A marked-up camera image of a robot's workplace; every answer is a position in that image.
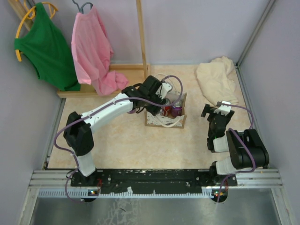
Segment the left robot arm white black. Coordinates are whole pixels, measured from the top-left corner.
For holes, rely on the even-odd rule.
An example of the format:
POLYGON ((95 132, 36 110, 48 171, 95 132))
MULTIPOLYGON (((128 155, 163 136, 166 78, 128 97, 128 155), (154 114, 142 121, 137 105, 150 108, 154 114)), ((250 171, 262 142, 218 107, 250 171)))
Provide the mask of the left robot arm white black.
POLYGON ((149 76, 143 83, 126 87, 112 100, 93 110, 69 115, 63 137, 75 153, 83 183, 92 186, 98 180, 91 154, 93 134, 113 119, 133 110, 145 109, 153 115, 158 114, 171 90, 170 84, 149 76))

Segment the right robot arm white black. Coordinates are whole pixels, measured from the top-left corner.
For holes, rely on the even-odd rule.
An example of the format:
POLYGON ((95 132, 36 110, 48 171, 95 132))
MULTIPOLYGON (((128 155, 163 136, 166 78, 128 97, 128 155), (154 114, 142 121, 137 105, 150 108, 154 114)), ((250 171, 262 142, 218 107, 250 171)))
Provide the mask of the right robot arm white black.
POLYGON ((227 175, 251 173, 270 163, 269 153, 252 124, 244 131, 227 128, 235 113, 233 107, 244 109, 223 101, 217 102, 217 107, 206 104, 201 114, 203 118, 208 116, 208 150, 212 153, 229 153, 228 157, 213 162, 209 168, 210 182, 216 186, 221 185, 227 175))

